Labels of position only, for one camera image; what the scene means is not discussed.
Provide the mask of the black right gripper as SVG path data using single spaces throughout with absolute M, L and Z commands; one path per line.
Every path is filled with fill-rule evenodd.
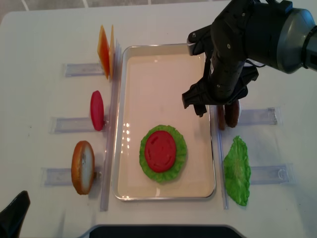
M 259 76 L 247 59 L 283 70 L 279 38 L 287 19 L 287 1 L 232 0 L 198 42 L 206 52 L 203 77 L 182 94 L 184 108 L 202 117 L 206 105 L 232 104 L 247 96 Z

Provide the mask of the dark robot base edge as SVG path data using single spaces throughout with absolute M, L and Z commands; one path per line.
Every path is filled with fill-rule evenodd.
M 241 238 L 225 226 L 112 225 L 93 229 L 91 238 Z

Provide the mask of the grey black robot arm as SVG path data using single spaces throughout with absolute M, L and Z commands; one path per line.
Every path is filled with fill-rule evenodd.
M 244 69 L 246 60 L 294 73 L 316 69 L 313 39 L 317 27 L 306 9 L 291 1 L 233 0 L 214 22 L 188 38 L 192 55 L 206 54 L 204 74 L 182 95 L 189 105 L 225 105 L 247 95 L 247 84 L 258 76 Z

